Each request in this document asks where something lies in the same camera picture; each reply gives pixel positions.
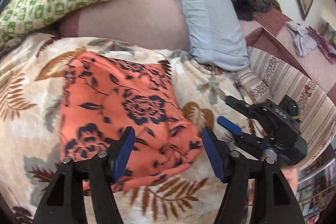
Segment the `right hand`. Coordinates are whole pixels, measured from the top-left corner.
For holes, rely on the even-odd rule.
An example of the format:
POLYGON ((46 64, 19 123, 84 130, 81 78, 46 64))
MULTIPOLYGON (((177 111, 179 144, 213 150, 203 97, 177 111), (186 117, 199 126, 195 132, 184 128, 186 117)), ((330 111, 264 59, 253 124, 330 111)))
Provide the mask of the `right hand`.
POLYGON ((281 168, 281 171, 283 175, 285 176, 292 191, 295 193, 298 187, 297 169, 294 166, 289 166, 289 167, 281 168))

